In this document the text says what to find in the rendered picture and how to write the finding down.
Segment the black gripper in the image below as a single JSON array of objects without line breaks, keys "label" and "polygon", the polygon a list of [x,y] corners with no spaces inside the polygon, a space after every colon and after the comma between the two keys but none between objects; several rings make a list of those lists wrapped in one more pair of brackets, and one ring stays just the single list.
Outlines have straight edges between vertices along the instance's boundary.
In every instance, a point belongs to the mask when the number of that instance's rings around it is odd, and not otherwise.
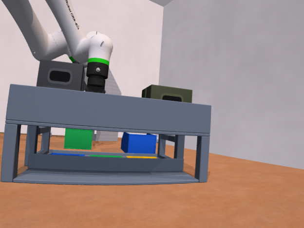
[{"label": "black gripper", "polygon": [[100,77],[89,77],[87,81],[87,88],[85,92],[96,92],[104,93],[105,92],[105,79]]}]

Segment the grey metal shelf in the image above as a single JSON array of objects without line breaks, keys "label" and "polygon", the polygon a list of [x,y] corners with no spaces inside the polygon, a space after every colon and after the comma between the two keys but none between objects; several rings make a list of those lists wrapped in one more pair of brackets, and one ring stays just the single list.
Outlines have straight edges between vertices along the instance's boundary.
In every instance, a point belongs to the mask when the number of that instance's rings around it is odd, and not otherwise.
[{"label": "grey metal shelf", "polygon": [[[162,185],[207,182],[211,105],[10,84],[1,182]],[[27,125],[18,175],[21,125]],[[51,150],[51,127],[159,134],[157,154]],[[42,134],[37,152],[38,134]],[[195,176],[183,172],[185,136],[197,136]],[[174,158],[165,155],[175,142]]]}]

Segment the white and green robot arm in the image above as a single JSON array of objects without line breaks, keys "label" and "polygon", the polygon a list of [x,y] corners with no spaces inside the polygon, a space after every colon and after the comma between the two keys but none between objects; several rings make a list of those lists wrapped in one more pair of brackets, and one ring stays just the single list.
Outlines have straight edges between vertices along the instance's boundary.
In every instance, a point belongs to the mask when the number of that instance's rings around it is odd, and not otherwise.
[{"label": "white and green robot arm", "polygon": [[108,78],[113,51],[111,39],[104,34],[87,38],[71,0],[45,0],[61,29],[47,34],[29,0],[1,0],[21,30],[33,57],[53,60],[67,54],[72,63],[87,67],[87,77]]}]

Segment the green bin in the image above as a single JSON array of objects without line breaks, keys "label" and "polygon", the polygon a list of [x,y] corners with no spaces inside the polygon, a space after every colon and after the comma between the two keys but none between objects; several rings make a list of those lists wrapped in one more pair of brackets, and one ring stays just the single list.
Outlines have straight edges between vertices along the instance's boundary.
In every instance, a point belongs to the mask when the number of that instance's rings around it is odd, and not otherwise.
[{"label": "green bin", "polygon": [[64,149],[92,149],[93,130],[65,128]]}]

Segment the blue bin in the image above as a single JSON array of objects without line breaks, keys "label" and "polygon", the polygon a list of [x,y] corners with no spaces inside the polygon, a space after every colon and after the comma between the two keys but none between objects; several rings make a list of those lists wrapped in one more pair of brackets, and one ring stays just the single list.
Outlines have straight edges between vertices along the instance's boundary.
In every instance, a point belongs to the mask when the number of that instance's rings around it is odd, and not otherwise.
[{"label": "blue bin", "polygon": [[121,149],[124,153],[153,153],[156,150],[156,135],[123,133]]}]

